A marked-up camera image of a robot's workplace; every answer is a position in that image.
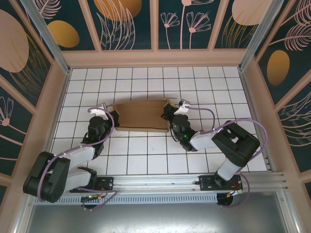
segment leaf illustration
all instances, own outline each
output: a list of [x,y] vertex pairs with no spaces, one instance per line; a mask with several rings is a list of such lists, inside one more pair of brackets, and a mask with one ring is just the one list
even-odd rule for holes
[[299,1],[294,18],[299,25],[311,23],[311,0]]
[[102,25],[101,45],[104,50],[132,49],[135,42],[133,17],[121,2],[117,7],[112,0],[98,1],[101,12],[106,17],[97,16]]
[[289,117],[295,116],[299,111],[303,110],[311,104],[311,92],[307,94],[301,101],[286,105],[281,109],[281,114],[279,114],[281,120],[287,120]]
[[311,144],[311,92],[302,100],[284,106],[279,116],[291,146]]
[[291,27],[283,40],[287,50],[302,51],[311,42],[311,24]]
[[60,0],[34,0],[34,2],[40,15],[46,19],[52,19],[61,8]]

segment black grout line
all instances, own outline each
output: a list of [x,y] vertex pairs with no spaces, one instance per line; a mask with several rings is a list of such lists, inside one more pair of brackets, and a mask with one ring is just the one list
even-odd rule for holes
[[233,109],[234,118],[235,118],[235,119],[237,119],[237,117],[236,117],[236,115],[235,115],[234,108],[233,108],[233,103],[232,103],[232,98],[231,98],[230,91],[228,91],[228,93],[229,93],[229,97],[230,97],[230,101],[231,101],[231,105],[232,105],[232,109]]
[[[195,82],[195,78],[193,78],[193,81],[194,81],[194,86],[195,86],[195,92],[196,92],[196,99],[198,101],[198,107],[200,107],[199,105],[199,96],[198,96],[198,89],[196,87],[196,82]],[[199,116],[200,116],[200,122],[201,122],[201,129],[203,130],[203,123],[202,123],[202,117],[201,117],[201,111],[199,111]]]
[[[85,86],[85,84],[86,84],[86,77],[85,77],[85,79],[84,79],[83,90],[84,90],[84,86]],[[73,144],[74,134],[75,134],[76,128],[77,128],[78,117],[79,117],[79,112],[80,112],[80,107],[81,107],[80,105],[79,105],[79,109],[78,109],[78,115],[77,115],[76,124],[75,124],[75,126],[74,126],[74,131],[73,131],[73,136],[72,136],[71,147],[72,147],[72,144]]]
[[[149,74],[149,70],[147,67],[147,98],[148,98],[148,80],[149,80],[148,74]],[[148,156],[149,156],[149,153],[148,153],[148,132],[147,132],[147,174],[148,174]]]
[[211,88],[212,88],[212,94],[213,94],[213,99],[214,99],[216,114],[217,114],[217,117],[219,117],[218,111],[217,111],[217,106],[216,106],[216,101],[215,101],[215,96],[214,96],[214,91],[213,91],[213,86],[212,86],[212,81],[211,81],[211,79],[209,79],[209,82],[210,82],[210,86],[211,86]]
[[[193,78],[196,78],[196,79],[238,79],[239,77],[189,77],[189,78],[181,78],[181,79],[193,79]],[[95,81],[95,80],[116,80],[115,79],[88,79],[88,81]],[[73,80],[70,80],[70,81],[83,81],[81,79],[73,79]]]
[[[177,90],[165,90],[165,92],[178,92]],[[195,90],[182,90],[182,91],[186,91],[186,92],[190,92],[190,91],[195,91]],[[242,89],[219,89],[219,90],[214,90],[214,91],[243,91]],[[99,93],[128,93],[130,91],[99,91]],[[162,92],[162,90],[158,90],[158,91],[133,91],[133,92]],[[93,92],[67,92],[67,94],[91,94],[91,93],[98,93],[97,91],[93,91]]]
[[[115,98],[116,98],[116,88],[117,88],[117,76],[118,76],[118,68],[117,68],[117,73],[116,73],[116,82],[115,82],[115,93],[114,93],[114,96],[113,96],[113,102],[115,102]],[[109,147],[108,147],[108,157],[107,157],[107,168],[106,168],[106,175],[107,175],[107,172],[108,172],[108,162],[109,162],[109,151],[110,151],[110,142],[111,142],[111,137],[109,139]]]
[[[130,100],[132,100],[132,88],[133,88],[133,68],[132,68],[132,79],[131,79],[131,98]],[[126,174],[128,171],[128,152],[130,150],[130,133],[128,132],[128,139],[127,139],[127,159],[126,159]]]
[[97,95],[96,105],[98,104],[98,99],[99,99],[99,93],[100,93],[101,84],[102,84],[102,79],[101,79],[100,82],[99,82],[98,95]]
[[[231,103],[200,103],[200,104],[194,103],[192,105],[222,105],[222,104],[231,104]],[[69,108],[69,107],[77,108],[77,107],[94,107],[94,106],[93,105],[90,105],[90,106],[63,106],[63,108]]]
[[[163,78],[163,97],[165,97],[165,87],[164,87],[164,69],[162,67],[162,78]],[[166,145],[166,165],[167,165],[167,173],[169,173],[169,157],[167,153],[167,133],[165,134],[165,145]]]

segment grid tile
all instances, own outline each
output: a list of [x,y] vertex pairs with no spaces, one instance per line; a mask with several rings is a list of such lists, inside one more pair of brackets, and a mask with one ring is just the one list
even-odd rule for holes
[[180,79],[180,90],[181,91],[193,91],[195,90],[194,79]]
[[163,75],[165,79],[176,79],[178,78],[177,67],[163,67]]
[[148,91],[163,91],[163,79],[148,80]]
[[127,155],[108,156],[107,175],[126,175]]
[[195,86],[198,91],[212,90],[210,78],[195,79]]
[[178,67],[179,78],[194,78],[192,67]]
[[104,68],[102,72],[102,79],[116,79],[117,68]]
[[73,69],[70,80],[85,80],[87,69]]
[[115,80],[102,80],[99,92],[115,92],[115,89],[116,89]]
[[99,91],[100,80],[86,80],[83,92],[97,92]]
[[67,93],[83,92],[84,82],[85,81],[70,81]]
[[132,68],[118,68],[117,79],[132,79]]
[[224,78],[225,77],[222,67],[208,67],[208,72],[211,78]]
[[207,159],[204,154],[187,154],[189,173],[208,172]]
[[87,69],[87,74],[86,74],[86,79],[94,80],[94,79],[101,79],[102,77],[102,68],[97,68],[97,69]]
[[98,93],[83,93],[80,106],[95,106],[97,104],[97,98]]
[[133,79],[146,79],[147,78],[147,68],[133,68]]
[[226,79],[229,90],[243,90],[240,78]]
[[76,121],[79,107],[63,107],[59,121]]
[[237,67],[223,67],[226,78],[239,78]]
[[169,173],[188,173],[187,156],[185,154],[168,154]]
[[224,78],[210,79],[213,90],[227,90],[227,83]]
[[164,91],[179,91],[179,79],[164,79]]
[[167,155],[148,155],[148,174],[166,174]]
[[[215,127],[227,120],[251,117],[236,67],[142,67],[74,69],[57,122],[51,151],[59,153],[80,145],[87,132],[89,107],[125,100],[176,98],[192,107],[209,108],[216,116]],[[212,115],[189,110],[191,127],[212,128]],[[256,135],[254,124],[239,122]],[[215,172],[225,156],[217,147],[186,152],[173,141],[170,132],[113,131],[104,142],[101,156],[84,163],[99,175],[142,175]],[[242,171],[266,171],[262,154]]]
[[207,67],[194,67],[193,73],[196,78],[209,78]]
[[64,101],[64,107],[80,106],[82,93],[67,93]]
[[163,69],[162,67],[150,67],[148,68],[148,79],[162,79]]
[[128,138],[112,137],[110,138],[109,155],[127,154]]
[[56,132],[56,138],[73,138],[76,122],[59,122]]
[[129,155],[127,164],[128,175],[147,174],[147,155]]

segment metal frame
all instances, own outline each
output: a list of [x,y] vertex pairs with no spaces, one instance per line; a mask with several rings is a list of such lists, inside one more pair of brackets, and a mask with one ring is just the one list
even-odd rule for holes
[[40,13],[38,12],[34,1],[20,0],[20,2],[24,6],[25,11],[29,15],[35,27],[40,32],[42,38],[44,39],[45,43],[49,47],[51,53],[53,54],[55,59],[58,61],[61,69],[63,70],[64,73],[67,74],[69,72],[69,66],[67,65],[67,62],[59,46],[56,44],[50,30],[48,29],[47,24],[45,23]]
[[[244,72],[239,70],[239,75],[240,75],[240,78],[241,78],[241,82],[242,82],[243,90],[244,90],[244,93],[245,93],[245,96],[246,96],[246,100],[247,100],[247,103],[248,103],[248,106],[249,106],[249,110],[251,112],[251,116],[252,116],[253,119],[259,120],[259,115],[258,115],[258,112],[257,112],[255,106],[254,106],[253,97],[252,97],[251,93],[249,92],[249,86],[248,86],[247,79],[244,76]],[[254,126],[255,126],[255,130],[256,130],[257,136],[258,136],[258,140],[260,141],[261,144],[263,144],[263,142],[265,140],[264,133],[263,133],[263,131],[262,131],[262,129],[261,129],[261,127],[259,125],[254,124]],[[271,152],[270,152],[268,147],[265,148],[264,155],[267,156],[267,158],[268,158],[270,169],[272,171],[276,171],[276,166],[275,166],[275,164],[273,162],[273,159],[272,159],[272,156],[271,156]]]
[[282,7],[283,2],[284,0],[273,0],[270,2],[268,9],[263,16],[262,21],[256,28],[256,31],[251,41],[249,42],[246,52],[241,60],[241,71],[244,71],[247,68],[249,62],[252,60],[257,48],[272,25],[275,16],[278,14],[280,8]]

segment cardboard box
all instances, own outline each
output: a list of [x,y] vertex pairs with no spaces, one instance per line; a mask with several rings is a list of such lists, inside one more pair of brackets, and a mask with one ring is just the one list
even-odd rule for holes
[[169,99],[132,100],[114,103],[113,109],[117,110],[120,126],[118,131],[135,132],[168,132],[169,123],[161,118],[164,106]]

